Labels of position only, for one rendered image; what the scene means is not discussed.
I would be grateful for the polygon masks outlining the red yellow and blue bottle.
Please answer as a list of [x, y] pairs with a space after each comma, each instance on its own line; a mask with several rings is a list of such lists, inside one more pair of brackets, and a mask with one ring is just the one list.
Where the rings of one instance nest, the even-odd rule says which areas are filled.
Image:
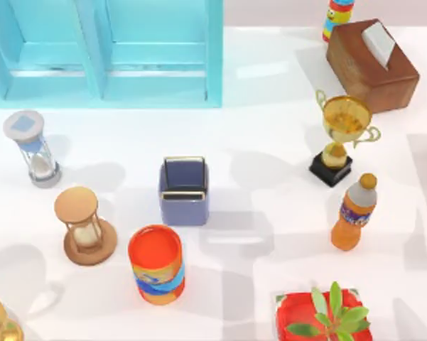
[[323, 26], [323, 40], [328, 42], [334, 27], [348, 23], [352, 16], [355, 0], [329, 0], [326, 20]]

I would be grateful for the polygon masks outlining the white tissue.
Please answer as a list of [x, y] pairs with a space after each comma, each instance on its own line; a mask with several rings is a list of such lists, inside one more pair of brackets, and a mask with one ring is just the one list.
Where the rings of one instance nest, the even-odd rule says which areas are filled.
[[376, 61], [388, 70], [388, 63], [396, 46], [395, 40], [389, 35], [380, 21], [373, 23], [362, 32], [362, 39]]

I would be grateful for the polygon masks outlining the orange drink bottle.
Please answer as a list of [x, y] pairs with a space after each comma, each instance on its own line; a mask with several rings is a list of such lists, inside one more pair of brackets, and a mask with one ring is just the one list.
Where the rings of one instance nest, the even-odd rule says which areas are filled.
[[376, 176], [364, 173], [345, 192], [338, 221], [331, 231], [331, 242], [338, 249], [349, 251], [357, 246], [362, 228], [368, 223], [377, 204], [376, 186]]

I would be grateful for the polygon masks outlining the wooden tissue box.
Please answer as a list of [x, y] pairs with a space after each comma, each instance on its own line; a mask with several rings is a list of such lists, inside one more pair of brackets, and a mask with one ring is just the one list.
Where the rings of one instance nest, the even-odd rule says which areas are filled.
[[372, 113], [402, 109], [409, 105], [420, 75], [399, 46], [382, 67], [368, 50], [362, 33], [377, 18], [333, 28], [326, 58], [346, 93], [362, 100]]

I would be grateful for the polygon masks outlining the red square plant pot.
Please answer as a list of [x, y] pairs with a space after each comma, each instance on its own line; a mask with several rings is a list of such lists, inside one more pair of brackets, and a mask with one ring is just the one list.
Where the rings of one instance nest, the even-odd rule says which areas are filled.
[[[329, 292], [323, 292], [329, 309], [329, 319], [333, 316], [330, 309]], [[358, 291], [355, 289], [342, 289], [342, 306], [354, 308], [363, 306]], [[309, 292], [286, 293], [276, 297], [276, 333], [278, 341], [338, 341], [336, 335], [328, 339], [325, 335], [316, 337], [304, 337], [294, 335], [286, 327], [292, 323], [307, 323], [314, 325], [323, 332], [323, 325], [315, 319], [316, 310]], [[352, 333], [355, 341], [374, 341], [371, 331], [368, 329]]]

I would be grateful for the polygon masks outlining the light blue rack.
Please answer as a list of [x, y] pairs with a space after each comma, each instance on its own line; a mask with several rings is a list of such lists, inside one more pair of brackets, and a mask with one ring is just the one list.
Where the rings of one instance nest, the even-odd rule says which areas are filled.
[[222, 104], [223, 0], [0, 0], [0, 108]]

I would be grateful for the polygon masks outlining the gold trophy with black base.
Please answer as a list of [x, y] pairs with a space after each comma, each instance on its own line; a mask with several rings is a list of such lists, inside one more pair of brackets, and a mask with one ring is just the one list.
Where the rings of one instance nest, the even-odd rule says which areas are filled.
[[345, 144], [354, 147], [362, 142], [375, 142], [381, 138], [380, 130], [371, 126], [372, 113], [361, 100], [342, 95], [327, 98], [322, 90], [315, 92], [316, 101], [323, 113], [323, 127], [331, 139], [313, 159], [310, 172], [331, 188], [351, 171], [352, 159]]

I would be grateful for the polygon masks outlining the orange and blue can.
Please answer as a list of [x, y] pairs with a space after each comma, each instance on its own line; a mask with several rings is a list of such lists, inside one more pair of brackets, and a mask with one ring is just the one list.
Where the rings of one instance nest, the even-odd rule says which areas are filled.
[[129, 261], [143, 299], [154, 305], [175, 301], [185, 287], [183, 248], [178, 234], [162, 224], [151, 224], [129, 240]]

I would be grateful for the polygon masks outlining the wooden hourglass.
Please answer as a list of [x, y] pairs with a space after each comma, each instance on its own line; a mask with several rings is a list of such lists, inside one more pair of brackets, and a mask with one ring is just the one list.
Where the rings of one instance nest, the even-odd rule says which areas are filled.
[[67, 227], [65, 254], [81, 266], [102, 263], [117, 246], [115, 228], [97, 215], [97, 209], [97, 196], [82, 186], [64, 190], [54, 203], [57, 218]]

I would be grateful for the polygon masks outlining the blue square pen holder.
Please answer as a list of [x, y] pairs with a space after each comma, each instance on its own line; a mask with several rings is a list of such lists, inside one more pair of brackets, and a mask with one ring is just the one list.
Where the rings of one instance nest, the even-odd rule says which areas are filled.
[[202, 226], [209, 209], [209, 168], [202, 156], [168, 156], [160, 167], [158, 197], [164, 224]]

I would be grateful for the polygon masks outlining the green plant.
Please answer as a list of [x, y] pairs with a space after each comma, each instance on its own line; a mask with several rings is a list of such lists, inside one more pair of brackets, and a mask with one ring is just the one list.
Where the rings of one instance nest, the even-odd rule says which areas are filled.
[[367, 321], [369, 309], [363, 306], [345, 307], [342, 289], [336, 281], [330, 286], [328, 300], [317, 287], [312, 287], [310, 299], [315, 309], [314, 318], [320, 327], [310, 323], [290, 323], [286, 330], [292, 335], [305, 338], [323, 336], [327, 341], [333, 341], [332, 336], [335, 335], [337, 341], [355, 341], [353, 334], [370, 326]]

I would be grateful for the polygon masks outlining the grey and blue hourglass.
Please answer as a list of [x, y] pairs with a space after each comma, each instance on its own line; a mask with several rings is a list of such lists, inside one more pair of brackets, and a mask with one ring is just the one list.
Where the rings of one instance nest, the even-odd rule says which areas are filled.
[[3, 130], [19, 147], [32, 184], [38, 188], [51, 188], [60, 181], [62, 173], [43, 135], [44, 123], [39, 112], [21, 110], [5, 120]]

